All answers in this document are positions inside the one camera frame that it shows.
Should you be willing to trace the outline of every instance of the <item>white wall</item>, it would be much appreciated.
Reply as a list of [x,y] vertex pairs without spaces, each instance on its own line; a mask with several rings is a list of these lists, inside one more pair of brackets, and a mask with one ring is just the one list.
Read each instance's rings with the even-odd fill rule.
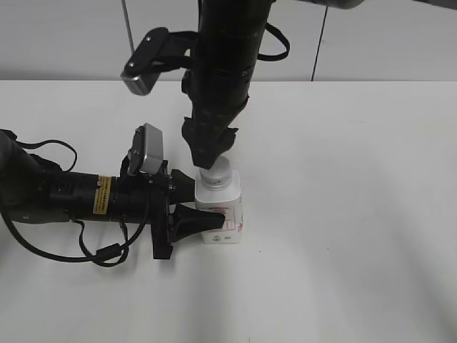
[[[134,41],[157,26],[196,29],[196,0],[126,0]],[[293,44],[286,61],[261,62],[257,79],[307,80],[323,7],[281,0],[270,22]],[[3,0],[0,3],[0,79],[118,79],[129,57],[121,1]],[[262,51],[282,45],[266,34]],[[179,79],[181,72],[163,75]]]
[[[196,28],[196,0],[126,0],[134,41],[157,26]],[[291,55],[259,62],[255,79],[311,78],[324,8],[278,0],[270,22]],[[121,0],[0,1],[0,79],[118,79],[128,59]],[[265,35],[262,51],[282,46]],[[317,80],[457,80],[457,12],[411,0],[330,9]],[[179,79],[182,71],[162,79]]]
[[120,1],[0,1],[0,79],[116,79],[128,57]]
[[316,80],[457,80],[457,11],[411,0],[330,9]]

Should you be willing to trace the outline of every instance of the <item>yellow label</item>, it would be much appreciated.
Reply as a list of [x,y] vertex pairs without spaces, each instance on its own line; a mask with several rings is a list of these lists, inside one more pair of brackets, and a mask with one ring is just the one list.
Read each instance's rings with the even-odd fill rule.
[[97,190],[95,192],[94,214],[106,214],[108,211],[109,192],[111,191],[111,177],[103,177],[99,175],[97,181]]

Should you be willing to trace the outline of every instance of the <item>white tabletop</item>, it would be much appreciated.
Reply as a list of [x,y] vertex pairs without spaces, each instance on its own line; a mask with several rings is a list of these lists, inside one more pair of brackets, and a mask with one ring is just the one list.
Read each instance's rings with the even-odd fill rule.
[[[0,224],[0,342],[455,342],[457,83],[254,83],[228,153],[240,171],[240,244],[176,244],[151,260],[145,230],[121,266],[63,264]],[[164,131],[194,174],[176,82],[146,97],[120,82],[2,81],[1,123],[63,139],[75,170],[117,175],[134,129]],[[44,147],[67,166],[71,154]],[[72,224],[18,225],[79,255]],[[95,250],[121,239],[88,222]]]

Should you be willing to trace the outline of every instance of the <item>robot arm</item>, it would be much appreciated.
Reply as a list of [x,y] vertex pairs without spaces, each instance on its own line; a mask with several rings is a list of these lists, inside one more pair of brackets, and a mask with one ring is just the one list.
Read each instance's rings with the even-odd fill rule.
[[[161,132],[149,124],[140,126],[129,155],[122,161],[120,177],[62,171],[60,166],[25,149],[48,140],[25,144],[10,131],[0,130],[0,212],[14,238],[39,256],[60,262],[94,262],[102,267],[121,263],[129,246],[143,228],[151,225],[154,259],[170,259],[173,243],[189,235],[217,229],[224,224],[222,214],[190,209],[181,202],[194,201],[194,181],[179,170],[167,172],[163,160]],[[171,213],[171,205],[176,205]],[[124,244],[113,244],[92,254],[83,242],[83,220],[119,222]],[[41,251],[23,238],[13,222],[44,224],[74,222],[81,225],[79,246],[84,257],[63,257]],[[138,229],[128,237],[126,223]],[[117,262],[107,262],[120,257]]]
[[[363,0],[300,0],[339,9],[351,9]],[[457,9],[455,0],[415,0]],[[183,67],[182,92],[192,102],[184,119],[182,136],[195,166],[209,169],[217,157],[235,142],[237,129],[230,123],[244,109],[258,59],[285,58],[289,43],[267,23],[274,0],[199,1],[199,31],[170,34],[158,28],[145,35],[127,62],[122,79],[138,95],[148,94],[159,74]],[[279,56],[259,54],[264,31],[270,31],[286,47]],[[184,56],[190,49],[190,56]]]

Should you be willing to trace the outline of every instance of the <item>bottle cap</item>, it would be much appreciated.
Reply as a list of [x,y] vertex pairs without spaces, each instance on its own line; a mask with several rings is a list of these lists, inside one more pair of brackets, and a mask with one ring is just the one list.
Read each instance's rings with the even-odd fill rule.
[[201,182],[208,189],[226,188],[231,181],[230,161],[223,156],[218,157],[210,169],[200,168]]

